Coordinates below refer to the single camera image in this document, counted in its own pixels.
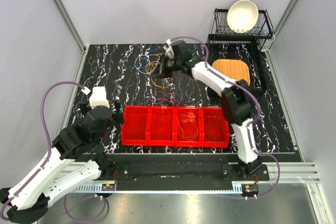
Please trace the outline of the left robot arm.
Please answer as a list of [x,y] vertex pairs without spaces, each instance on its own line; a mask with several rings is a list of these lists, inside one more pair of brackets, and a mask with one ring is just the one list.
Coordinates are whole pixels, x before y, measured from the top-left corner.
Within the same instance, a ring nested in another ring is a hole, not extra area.
[[34,223],[60,198],[80,185],[96,179],[116,177],[114,164],[104,152],[96,152],[80,168],[57,178],[82,154],[94,150],[107,130],[123,124],[118,101],[112,111],[99,105],[86,109],[83,118],[60,131],[36,167],[16,186],[1,189],[1,218],[12,223]]

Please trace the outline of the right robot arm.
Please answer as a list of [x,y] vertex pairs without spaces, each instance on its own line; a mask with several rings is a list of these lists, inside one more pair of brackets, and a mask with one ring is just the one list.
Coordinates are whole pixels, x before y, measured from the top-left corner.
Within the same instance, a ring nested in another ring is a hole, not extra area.
[[253,109],[260,108],[257,99],[248,89],[245,80],[235,80],[214,69],[208,59],[193,55],[182,37],[168,39],[165,51],[150,73],[155,79],[170,78],[180,71],[198,80],[221,97],[222,114],[232,126],[238,147],[238,166],[236,172],[244,180],[250,180],[257,174],[261,166],[256,149],[253,124]]

